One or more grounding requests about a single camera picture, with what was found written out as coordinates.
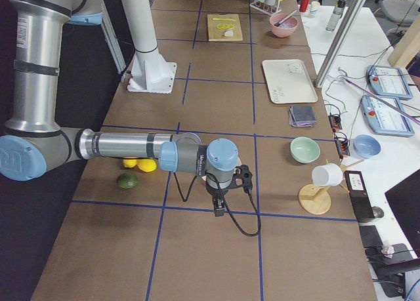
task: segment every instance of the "pink bowl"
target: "pink bowl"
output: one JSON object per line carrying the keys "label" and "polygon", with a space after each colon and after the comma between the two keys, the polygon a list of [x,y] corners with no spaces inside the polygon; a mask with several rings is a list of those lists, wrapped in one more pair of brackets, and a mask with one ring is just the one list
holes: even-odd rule
{"label": "pink bowl", "polygon": [[295,17],[290,17],[278,27],[274,25],[286,16],[287,14],[273,14],[270,17],[271,32],[276,37],[288,37],[295,32],[297,26],[299,25],[299,21]]}

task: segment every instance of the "white desk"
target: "white desk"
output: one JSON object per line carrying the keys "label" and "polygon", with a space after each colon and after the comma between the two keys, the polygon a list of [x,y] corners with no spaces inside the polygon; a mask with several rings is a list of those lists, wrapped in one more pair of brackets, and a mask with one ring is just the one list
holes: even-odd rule
{"label": "white desk", "polygon": [[[332,13],[333,7],[320,7],[317,15],[303,17],[304,29],[311,48],[312,59],[316,71],[318,72],[325,56],[315,54],[327,54],[329,46],[337,33],[325,30],[326,24]],[[377,23],[372,12],[368,8],[363,8],[359,13],[355,23],[339,54],[366,56],[372,53],[381,52],[389,46],[385,34]],[[388,65],[387,58],[392,52],[391,47],[381,61],[376,63],[379,65]],[[326,95],[326,90],[331,81],[340,75],[338,69],[345,70],[351,77],[363,77],[366,74],[368,65],[374,64],[379,55],[373,55],[367,58],[354,58],[346,56],[338,56],[327,79],[323,85],[322,92],[324,100],[331,104],[335,104],[343,112],[342,103],[332,99]],[[355,83],[366,88],[365,79],[352,79]],[[414,98],[407,104],[420,108],[420,94],[416,87],[412,87]],[[366,184],[369,200],[372,206],[378,206],[384,210],[384,218],[374,222],[384,244],[403,243],[408,249],[411,249],[406,236],[403,234],[398,225],[385,197],[385,192],[397,183],[405,179],[407,176],[420,168],[420,127],[413,124],[415,136],[411,138],[401,138],[394,136],[380,136],[373,134],[360,109],[358,109],[362,92],[354,89],[350,85],[341,82],[335,82],[328,90],[328,94],[342,100],[346,105],[348,113],[341,116],[343,132],[351,139],[358,134],[368,134],[375,137],[381,143],[381,153],[374,158],[367,159],[364,162],[354,166],[351,170],[362,171]],[[419,112],[412,111],[407,107],[404,108],[410,115],[419,115]],[[336,109],[331,109],[333,113],[337,113]],[[357,112],[357,120],[351,129],[354,117]],[[352,157],[343,160],[344,164],[351,164],[359,160],[355,153]],[[387,298],[380,286],[375,284],[378,300],[402,300],[401,298]]]}

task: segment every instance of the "lime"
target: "lime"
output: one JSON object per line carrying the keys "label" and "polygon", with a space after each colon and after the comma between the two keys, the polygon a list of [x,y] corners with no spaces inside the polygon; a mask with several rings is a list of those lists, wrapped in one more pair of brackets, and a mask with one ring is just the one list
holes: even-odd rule
{"label": "lime", "polygon": [[137,159],[123,159],[123,165],[125,168],[133,168],[137,164]]}
{"label": "lime", "polygon": [[123,189],[133,188],[137,185],[137,176],[133,173],[123,173],[117,178],[117,185]]}
{"label": "lime", "polygon": [[152,172],[156,170],[156,161],[153,159],[140,159],[137,160],[137,166],[141,171]]}

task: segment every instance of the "white tray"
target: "white tray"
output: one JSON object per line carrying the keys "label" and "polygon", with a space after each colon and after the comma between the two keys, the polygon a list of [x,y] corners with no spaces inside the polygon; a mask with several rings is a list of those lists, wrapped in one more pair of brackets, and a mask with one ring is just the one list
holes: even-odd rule
{"label": "white tray", "polygon": [[318,100],[302,60],[263,60],[262,62],[273,103],[313,103]]}

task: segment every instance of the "blue joint cap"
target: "blue joint cap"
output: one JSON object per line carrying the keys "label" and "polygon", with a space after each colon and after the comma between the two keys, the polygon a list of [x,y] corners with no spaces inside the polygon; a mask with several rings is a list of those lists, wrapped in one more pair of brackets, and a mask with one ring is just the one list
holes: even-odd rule
{"label": "blue joint cap", "polygon": [[159,167],[165,171],[177,171],[178,149],[175,142],[164,142],[162,146],[160,146]]}
{"label": "blue joint cap", "polygon": [[229,139],[216,139],[207,148],[207,161],[217,170],[231,171],[238,162],[238,148]]}
{"label": "blue joint cap", "polygon": [[0,137],[0,173],[15,181],[28,181],[47,171],[42,153],[21,137]]}
{"label": "blue joint cap", "polygon": [[102,23],[102,13],[98,14],[74,14],[70,17],[69,24],[79,26],[97,26]]}

